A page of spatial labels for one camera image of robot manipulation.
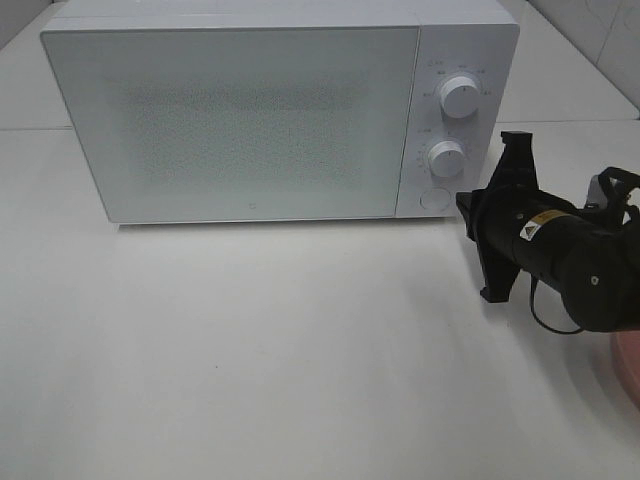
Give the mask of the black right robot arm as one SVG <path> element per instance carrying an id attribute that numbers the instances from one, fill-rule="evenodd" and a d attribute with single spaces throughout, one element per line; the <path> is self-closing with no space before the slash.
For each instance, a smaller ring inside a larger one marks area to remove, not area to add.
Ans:
<path id="1" fill-rule="evenodd" d="M 638 175 L 607 167 L 589 184 L 583 207 L 540 189 L 532 134 L 504 131 L 488 185 L 459 192 L 456 205 L 475 242 L 489 303 L 508 301 L 516 277 L 561 296 L 578 332 L 639 327 Z"/>

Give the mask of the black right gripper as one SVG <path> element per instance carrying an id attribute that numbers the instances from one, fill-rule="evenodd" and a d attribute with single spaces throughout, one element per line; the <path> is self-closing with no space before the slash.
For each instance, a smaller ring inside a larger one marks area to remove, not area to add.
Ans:
<path id="1" fill-rule="evenodd" d="M 490 190 L 456 195 L 471 238 L 489 248 L 480 254 L 485 281 L 480 295 L 489 303 L 509 301 L 520 270 L 585 271 L 585 222 L 573 204 L 537 190 L 533 134 L 502 131 L 500 136 L 504 149 L 489 180 Z"/>

